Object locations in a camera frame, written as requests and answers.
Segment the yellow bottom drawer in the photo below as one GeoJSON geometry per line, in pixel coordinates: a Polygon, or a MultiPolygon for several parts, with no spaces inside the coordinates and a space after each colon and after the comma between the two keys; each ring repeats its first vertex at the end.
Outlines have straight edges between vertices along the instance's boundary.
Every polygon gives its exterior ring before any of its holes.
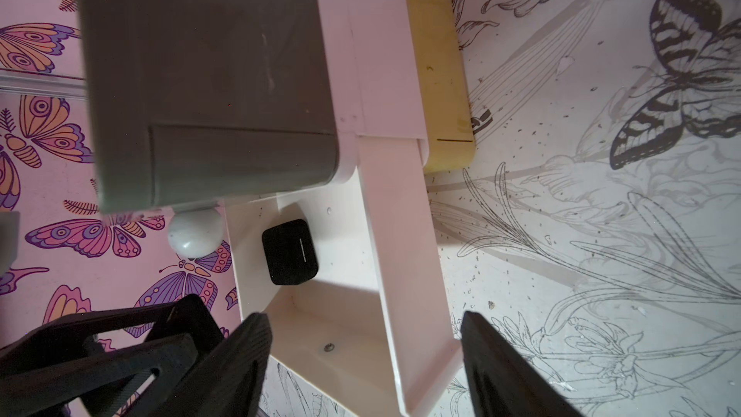
{"type": "Polygon", "coordinates": [[[427,174],[470,165],[476,145],[452,0],[406,0],[428,131],[427,174]]]}

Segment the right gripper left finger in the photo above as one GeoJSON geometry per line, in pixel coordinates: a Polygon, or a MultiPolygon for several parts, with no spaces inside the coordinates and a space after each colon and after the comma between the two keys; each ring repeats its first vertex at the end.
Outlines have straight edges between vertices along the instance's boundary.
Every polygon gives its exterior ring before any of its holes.
{"type": "Polygon", "coordinates": [[[163,403],[128,416],[262,416],[262,386],[272,344],[268,315],[251,314],[181,381],[163,403]]]}

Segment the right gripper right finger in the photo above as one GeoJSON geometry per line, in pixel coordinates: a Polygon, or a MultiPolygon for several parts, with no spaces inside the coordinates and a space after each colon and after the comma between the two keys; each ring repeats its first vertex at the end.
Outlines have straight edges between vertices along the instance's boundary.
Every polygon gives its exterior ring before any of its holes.
{"type": "Polygon", "coordinates": [[[581,416],[481,314],[465,312],[460,333],[477,416],[581,416]]]}

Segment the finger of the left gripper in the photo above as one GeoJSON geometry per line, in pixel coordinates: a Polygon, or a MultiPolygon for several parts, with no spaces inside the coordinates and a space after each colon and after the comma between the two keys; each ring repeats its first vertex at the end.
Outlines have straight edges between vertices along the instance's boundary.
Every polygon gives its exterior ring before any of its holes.
{"type": "Polygon", "coordinates": [[[31,416],[104,385],[142,374],[156,379],[133,403],[133,416],[150,416],[168,401],[198,358],[192,338],[179,334],[1,378],[1,414],[31,416]]]}
{"type": "Polygon", "coordinates": [[[223,333],[198,295],[127,309],[72,314],[45,324],[1,349],[1,374],[13,376],[100,353],[94,338],[104,332],[148,324],[149,341],[186,333],[198,353],[210,353],[223,333]]]}

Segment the grey top drawer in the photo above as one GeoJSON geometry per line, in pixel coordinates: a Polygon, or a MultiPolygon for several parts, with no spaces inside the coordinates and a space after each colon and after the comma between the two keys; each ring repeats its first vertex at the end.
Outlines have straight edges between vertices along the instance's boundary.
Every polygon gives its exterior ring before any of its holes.
{"type": "Polygon", "coordinates": [[[327,132],[156,125],[150,139],[152,203],[173,209],[168,242],[188,258],[223,239],[218,201],[325,185],[340,157],[337,135],[327,132]]]}

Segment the black brooch box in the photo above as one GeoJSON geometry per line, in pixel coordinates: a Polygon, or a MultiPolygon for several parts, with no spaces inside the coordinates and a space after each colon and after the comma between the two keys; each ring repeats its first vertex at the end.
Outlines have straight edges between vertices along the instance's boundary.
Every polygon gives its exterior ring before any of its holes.
{"type": "Polygon", "coordinates": [[[318,258],[308,223],[295,219],[262,233],[262,247],[271,282],[297,286],[318,274],[318,258]]]}

